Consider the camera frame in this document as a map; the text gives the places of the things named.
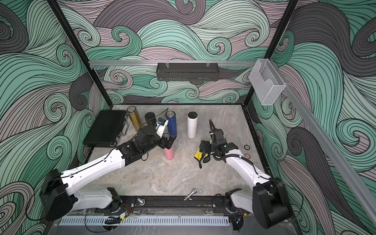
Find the gold thermos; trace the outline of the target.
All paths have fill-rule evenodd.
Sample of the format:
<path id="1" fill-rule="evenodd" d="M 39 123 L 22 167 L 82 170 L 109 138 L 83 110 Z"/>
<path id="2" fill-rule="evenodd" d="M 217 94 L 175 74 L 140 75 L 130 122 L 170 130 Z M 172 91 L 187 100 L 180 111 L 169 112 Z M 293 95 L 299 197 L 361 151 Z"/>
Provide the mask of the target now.
<path id="1" fill-rule="evenodd" d="M 129 106 L 127 109 L 127 114 L 134 126 L 134 129 L 136 132 L 138 132 L 138 130 L 141 128 L 142 126 L 142 122 L 141 122 L 141 118 L 140 118 L 140 115 L 138 113 L 138 110 L 137 110 L 137 107 L 136 106 Z"/>

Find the pink thermos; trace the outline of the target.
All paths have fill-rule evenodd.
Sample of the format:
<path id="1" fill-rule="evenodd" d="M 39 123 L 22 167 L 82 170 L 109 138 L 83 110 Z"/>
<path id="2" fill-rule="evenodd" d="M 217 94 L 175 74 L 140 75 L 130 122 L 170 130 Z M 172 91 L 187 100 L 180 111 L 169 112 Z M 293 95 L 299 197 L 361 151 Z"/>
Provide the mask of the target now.
<path id="1" fill-rule="evenodd" d="M 172 160 L 174 158 L 174 153 L 175 152 L 174 152 L 174 147 L 173 146 L 170 149 L 164 148 L 163 152 L 164 152 L 164 157 L 167 160 Z"/>

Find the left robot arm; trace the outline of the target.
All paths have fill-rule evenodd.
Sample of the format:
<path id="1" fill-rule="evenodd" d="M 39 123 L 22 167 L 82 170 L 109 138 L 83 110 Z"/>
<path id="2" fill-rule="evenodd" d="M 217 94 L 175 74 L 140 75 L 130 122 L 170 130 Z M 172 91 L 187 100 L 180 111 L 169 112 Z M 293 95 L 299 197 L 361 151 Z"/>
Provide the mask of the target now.
<path id="1" fill-rule="evenodd" d="M 164 125 L 147 125 L 139 129 L 134 138 L 113 148 L 103 157 L 63 172 L 51 170 L 39 193 L 45 219 L 54 221 L 69 212 L 90 208 L 117 211 L 121 198 L 114 188 L 87 192 L 82 188 L 114 170 L 141 160 L 156 147 L 171 149 L 175 139 L 175 136 L 165 132 Z"/>

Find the yellow cleaning cloth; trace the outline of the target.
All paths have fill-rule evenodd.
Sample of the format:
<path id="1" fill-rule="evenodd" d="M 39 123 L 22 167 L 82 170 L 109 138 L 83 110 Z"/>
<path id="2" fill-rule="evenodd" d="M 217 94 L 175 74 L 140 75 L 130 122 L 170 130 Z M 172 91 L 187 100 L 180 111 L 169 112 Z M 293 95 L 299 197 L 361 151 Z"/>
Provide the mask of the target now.
<path id="1" fill-rule="evenodd" d="M 197 152 L 194 155 L 195 159 L 198 161 L 200 169 L 202 169 L 203 163 L 208 163 L 211 160 L 210 153 L 211 143 L 209 141 L 202 140 Z"/>

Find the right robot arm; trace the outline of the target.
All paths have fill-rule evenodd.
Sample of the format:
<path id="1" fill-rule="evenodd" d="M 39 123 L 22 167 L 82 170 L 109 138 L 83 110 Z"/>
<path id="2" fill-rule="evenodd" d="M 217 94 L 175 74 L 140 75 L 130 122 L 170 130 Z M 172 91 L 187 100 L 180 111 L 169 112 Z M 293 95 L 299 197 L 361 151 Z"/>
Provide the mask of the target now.
<path id="1" fill-rule="evenodd" d="M 286 186 L 279 180 L 258 169 L 234 143 L 228 143 L 221 129 L 210 131 L 211 151 L 215 160 L 224 160 L 243 178 L 251 188 L 249 194 L 243 190 L 230 194 L 232 205 L 252 213 L 264 229 L 268 229 L 293 216 Z"/>

